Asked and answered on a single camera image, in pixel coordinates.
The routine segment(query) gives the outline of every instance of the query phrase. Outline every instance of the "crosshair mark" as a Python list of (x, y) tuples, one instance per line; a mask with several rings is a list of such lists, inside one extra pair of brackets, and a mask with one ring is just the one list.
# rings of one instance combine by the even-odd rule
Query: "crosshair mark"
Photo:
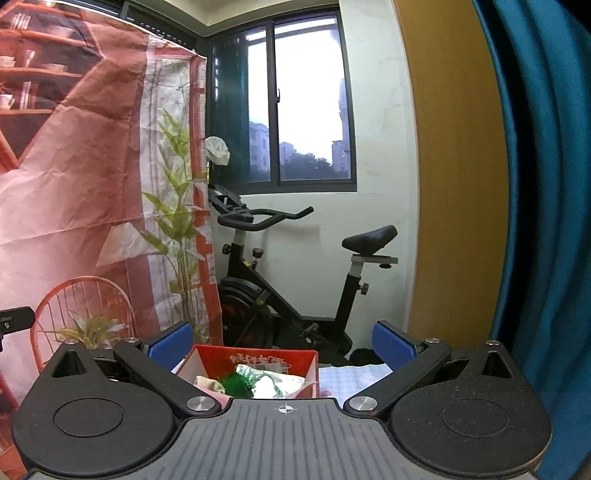
[(285, 405), (282, 405), (279, 408), (275, 408), (274, 410), (279, 410), (279, 412), (283, 413), (283, 415), (287, 415), (293, 412), (294, 410), (297, 410), (297, 408), (294, 408), (286, 403)]

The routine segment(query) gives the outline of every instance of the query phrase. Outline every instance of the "wooden shelf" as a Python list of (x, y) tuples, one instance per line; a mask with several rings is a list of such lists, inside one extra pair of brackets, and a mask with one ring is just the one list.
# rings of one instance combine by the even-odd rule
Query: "wooden shelf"
[(59, 43), (65, 43), (68, 45), (74, 45), (76, 47), (95, 48), (94, 44), (87, 43), (83, 40), (73, 40), (72, 38), (58, 37), (57, 35), (51, 35), (49, 33), (44, 32), (36, 32), (34, 30), (9, 30), (7, 28), (4, 28), (0, 30), (0, 35), (3, 38), (29, 38), (31, 40), (55, 41)]
[(23, 110), (0, 110), (0, 115), (51, 115), (53, 110), (27, 108)]
[(31, 69), (23, 67), (0, 67), (0, 77), (19, 76), (19, 77), (67, 77), (79, 79), (83, 75), (81, 73), (70, 72), (52, 72), (46, 69)]
[(73, 12), (64, 12), (63, 10), (58, 10), (57, 8), (48, 7), (46, 5), (39, 5), (39, 4), (18, 4), (20, 8), (26, 8), (27, 10), (36, 10), (38, 12), (47, 12), (50, 14), (61, 15), (62, 17), (69, 17), (69, 18), (82, 18), (80, 15), (75, 14)]

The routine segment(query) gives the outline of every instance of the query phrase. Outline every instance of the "artificial plant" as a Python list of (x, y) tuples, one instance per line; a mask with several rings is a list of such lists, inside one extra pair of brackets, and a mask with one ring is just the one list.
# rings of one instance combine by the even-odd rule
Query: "artificial plant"
[(121, 339), (120, 332), (127, 328), (118, 319), (106, 314), (89, 314), (88, 317), (83, 317), (79, 313), (68, 310), (68, 315), (72, 320), (72, 326), (48, 330), (45, 333), (55, 333), (63, 337), (63, 340), (78, 340), (91, 350), (113, 348), (113, 344)]
[[(188, 113), (182, 82), (180, 91), (184, 100), (183, 112)], [(143, 194), (162, 214), (155, 221), (165, 241), (147, 231), (142, 232), (142, 236), (172, 267), (175, 280), (170, 281), (168, 286), (171, 293), (180, 295), (180, 302), (174, 306), (174, 310), (179, 320), (188, 322), (193, 328), (195, 342), (203, 343), (207, 338), (207, 325), (198, 324), (194, 288), (199, 282), (199, 261), (206, 258), (196, 249), (196, 237), (200, 234), (194, 225), (194, 213), (201, 208), (193, 204), (192, 195), (194, 184), (203, 181), (207, 173), (195, 176), (191, 170), (189, 127), (164, 108), (163, 114), (163, 120), (158, 122), (163, 134), (158, 149), (162, 156), (160, 167), (168, 189), (160, 197), (149, 192)]]

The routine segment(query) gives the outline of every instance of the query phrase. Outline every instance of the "bike handlebar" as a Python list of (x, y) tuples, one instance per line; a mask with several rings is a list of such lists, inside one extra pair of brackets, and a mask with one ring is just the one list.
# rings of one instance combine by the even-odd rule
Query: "bike handlebar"
[[(308, 207), (298, 213), (280, 212), (279, 210), (271, 210), (268, 208), (255, 208), (247, 210), (242, 213), (226, 213), (217, 217), (217, 222), (222, 226), (235, 228), (236, 230), (243, 230), (245, 232), (260, 232), (276, 225), (283, 220), (299, 220), (314, 212), (314, 207)], [(249, 223), (245, 220), (246, 215), (268, 215), (269, 218), (259, 223)]]

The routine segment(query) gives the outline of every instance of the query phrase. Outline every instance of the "box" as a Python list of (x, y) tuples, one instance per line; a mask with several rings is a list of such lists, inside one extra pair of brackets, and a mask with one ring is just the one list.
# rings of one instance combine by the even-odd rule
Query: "box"
[(318, 352), (315, 350), (265, 350), (195, 345), (181, 364), (177, 375), (192, 385), (198, 375), (217, 380), (233, 372), (239, 364), (304, 377), (306, 384), (290, 398), (320, 396)]

